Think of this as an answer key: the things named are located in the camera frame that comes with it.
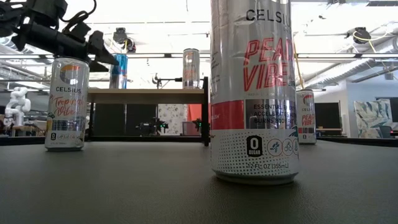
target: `black table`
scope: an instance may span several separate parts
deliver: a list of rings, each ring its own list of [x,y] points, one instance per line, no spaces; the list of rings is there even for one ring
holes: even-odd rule
[[[192,143],[0,147],[0,223],[398,223],[398,149],[302,146],[293,184],[214,177]]]
[[[394,130],[390,132],[391,136],[398,136],[398,131]]]

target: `colorful artwork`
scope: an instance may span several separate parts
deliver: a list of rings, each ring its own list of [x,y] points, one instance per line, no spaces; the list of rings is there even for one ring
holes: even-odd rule
[[[360,138],[382,138],[380,126],[395,126],[392,122],[390,100],[354,101],[354,108]]]

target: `red panel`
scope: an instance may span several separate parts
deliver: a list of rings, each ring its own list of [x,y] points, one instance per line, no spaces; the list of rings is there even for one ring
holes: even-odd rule
[[[209,104],[209,121],[211,115],[211,105]],[[201,105],[188,105],[188,116],[187,121],[196,121],[198,118],[202,119],[201,117]]]
[[[211,129],[244,129],[243,100],[213,104]]]

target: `celsius logo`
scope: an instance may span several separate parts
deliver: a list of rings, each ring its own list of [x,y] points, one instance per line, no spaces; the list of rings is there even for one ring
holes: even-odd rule
[[[78,65],[66,65],[62,67],[60,72],[61,80],[68,85],[77,84],[77,79],[71,79],[72,76],[70,74],[79,71],[79,69]]]
[[[307,106],[310,106],[310,100],[313,99],[312,95],[306,95],[303,98],[303,103]]]

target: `celsius can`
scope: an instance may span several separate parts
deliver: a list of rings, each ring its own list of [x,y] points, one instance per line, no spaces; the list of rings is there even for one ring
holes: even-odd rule
[[[211,166],[278,185],[299,171],[290,1],[211,0]]]
[[[114,57],[119,62],[119,65],[112,65],[111,69],[109,69],[109,88],[126,89],[129,58],[125,54],[115,54]]]
[[[297,127],[300,144],[317,143],[315,126],[315,102],[312,90],[297,92]]]
[[[45,137],[49,151],[76,151],[84,146],[89,74],[84,61],[54,60]]]
[[[183,52],[182,88],[199,88],[200,54],[197,49],[185,49]]]

